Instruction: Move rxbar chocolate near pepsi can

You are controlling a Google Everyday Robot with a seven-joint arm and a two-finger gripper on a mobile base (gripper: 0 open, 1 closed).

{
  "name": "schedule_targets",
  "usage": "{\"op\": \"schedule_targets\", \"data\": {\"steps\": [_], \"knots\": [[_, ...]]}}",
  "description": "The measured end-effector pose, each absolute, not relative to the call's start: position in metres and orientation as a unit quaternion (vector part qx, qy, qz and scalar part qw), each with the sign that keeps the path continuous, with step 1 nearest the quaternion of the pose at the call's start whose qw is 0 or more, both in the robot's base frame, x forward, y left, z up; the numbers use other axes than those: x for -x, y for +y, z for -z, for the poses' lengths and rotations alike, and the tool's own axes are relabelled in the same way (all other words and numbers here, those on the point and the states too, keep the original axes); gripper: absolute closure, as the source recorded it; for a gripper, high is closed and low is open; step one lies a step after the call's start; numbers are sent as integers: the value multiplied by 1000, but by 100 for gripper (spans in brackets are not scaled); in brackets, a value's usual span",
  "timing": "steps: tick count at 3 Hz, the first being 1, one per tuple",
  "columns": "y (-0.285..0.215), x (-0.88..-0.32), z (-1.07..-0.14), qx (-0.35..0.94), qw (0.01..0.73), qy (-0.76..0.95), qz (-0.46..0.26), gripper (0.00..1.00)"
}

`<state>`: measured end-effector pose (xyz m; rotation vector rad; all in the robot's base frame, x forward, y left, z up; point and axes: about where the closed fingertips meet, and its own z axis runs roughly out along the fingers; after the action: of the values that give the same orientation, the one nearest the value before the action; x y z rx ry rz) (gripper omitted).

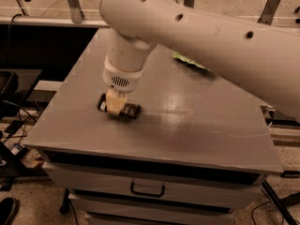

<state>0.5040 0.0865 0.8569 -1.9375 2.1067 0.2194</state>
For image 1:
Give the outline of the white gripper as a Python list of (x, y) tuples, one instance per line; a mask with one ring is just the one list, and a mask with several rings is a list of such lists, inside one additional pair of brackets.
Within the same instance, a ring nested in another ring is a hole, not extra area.
[(108, 113), (118, 115), (121, 112), (128, 100), (125, 93), (130, 93), (136, 89), (143, 75), (143, 69), (143, 58), (106, 56), (103, 80), (110, 87), (106, 93)]

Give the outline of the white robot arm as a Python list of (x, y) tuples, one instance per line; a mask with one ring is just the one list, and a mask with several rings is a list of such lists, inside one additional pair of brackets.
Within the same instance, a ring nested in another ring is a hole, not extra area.
[(300, 121), (300, 35), (182, 7), (174, 0), (98, 0), (111, 27), (103, 78), (133, 91), (158, 44)]

